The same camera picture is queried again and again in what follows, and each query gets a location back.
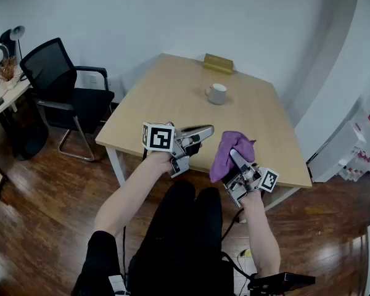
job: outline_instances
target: purple cloth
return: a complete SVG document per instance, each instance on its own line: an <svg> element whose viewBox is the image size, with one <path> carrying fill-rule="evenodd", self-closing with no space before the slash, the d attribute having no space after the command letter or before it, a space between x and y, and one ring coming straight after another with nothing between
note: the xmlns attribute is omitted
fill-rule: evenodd
<svg viewBox="0 0 370 296"><path fill-rule="evenodd" d="M237 150L248 162L255 161L253 144L244 134L238 131L224 131L221 143L216 152L214 163L210 169L210 179L212 183L219 181L226 176L230 169L234 167L234 162L230 157L230 150Z"/></svg>

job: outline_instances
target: black shirt sleeve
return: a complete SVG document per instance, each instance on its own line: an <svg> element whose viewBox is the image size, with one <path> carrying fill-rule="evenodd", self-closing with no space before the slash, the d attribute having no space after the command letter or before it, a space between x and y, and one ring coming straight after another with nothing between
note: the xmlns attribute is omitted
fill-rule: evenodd
<svg viewBox="0 0 370 296"><path fill-rule="evenodd" d="M121 275L115 238L105 231L96 231L89 240L86 260L72 295L114 295L109 281L109 276L114 275Z"/></svg>

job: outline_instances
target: person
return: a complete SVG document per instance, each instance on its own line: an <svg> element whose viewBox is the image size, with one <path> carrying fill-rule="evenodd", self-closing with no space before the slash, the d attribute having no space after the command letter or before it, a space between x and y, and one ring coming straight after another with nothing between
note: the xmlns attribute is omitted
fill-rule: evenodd
<svg viewBox="0 0 370 296"><path fill-rule="evenodd" d="M171 169L170 157L167 152L151 153L125 185L103 203L72 295L126 294L123 285L117 288L116 283L112 283L113 278L121 278L115 238L139 210L159 177ZM250 192L241 204L257 276L277 274L281 256L260 191ZM195 199L191 183L175 182L165 194L138 252L130 261L127 290L135 296L221 295L226 278L221 271L221 232L218 190L209 187Z"/></svg>

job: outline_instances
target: chair armrest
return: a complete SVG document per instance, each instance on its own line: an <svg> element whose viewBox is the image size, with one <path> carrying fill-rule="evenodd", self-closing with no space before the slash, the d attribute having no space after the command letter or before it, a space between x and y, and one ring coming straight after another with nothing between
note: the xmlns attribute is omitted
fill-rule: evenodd
<svg viewBox="0 0 370 296"><path fill-rule="evenodd" d="M36 101L36 103L37 103L37 105L42 105L42 106L45 106L45 107L52 107L53 109L74 111L73 106L71 104L67 104L67 103L45 101L45 100L41 100L41 99L38 99Z"/></svg>
<svg viewBox="0 0 370 296"><path fill-rule="evenodd" d="M83 71L83 72L98 72L104 78L104 88L108 91L109 90L109 83L107 80L107 71L105 68L100 67L90 67L90 66L75 66L75 70Z"/></svg>

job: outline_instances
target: wooden floor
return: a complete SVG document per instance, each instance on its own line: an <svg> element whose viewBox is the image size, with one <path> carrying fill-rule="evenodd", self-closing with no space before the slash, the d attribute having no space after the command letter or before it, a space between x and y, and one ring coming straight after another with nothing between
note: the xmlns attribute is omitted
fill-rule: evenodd
<svg viewBox="0 0 370 296"><path fill-rule="evenodd" d="M28 118L22 104L15 118ZM118 187L105 149L93 144L93 136L88 139L97 160L87 163L58 153L63 134L64 130L49 128L43 150L19 162L0 126L0 169L8 177L0 200L0 295L69 295L84 262L97 210ZM77 133L65 146L72 152L83 151ZM141 159L125 156L125 161L131 172ZM199 191L212 185L205 173L189 171L182 178ZM171 183L163 176L128 226L126 263ZM225 230L237 209L224 192L221 198ZM301 189L267 214L281 249L282 271L317 277L316 285L290 295L362 295L370 176L356 184L334 178ZM249 246L247 236L246 225L235 224L223 250L236 257Z"/></svg>

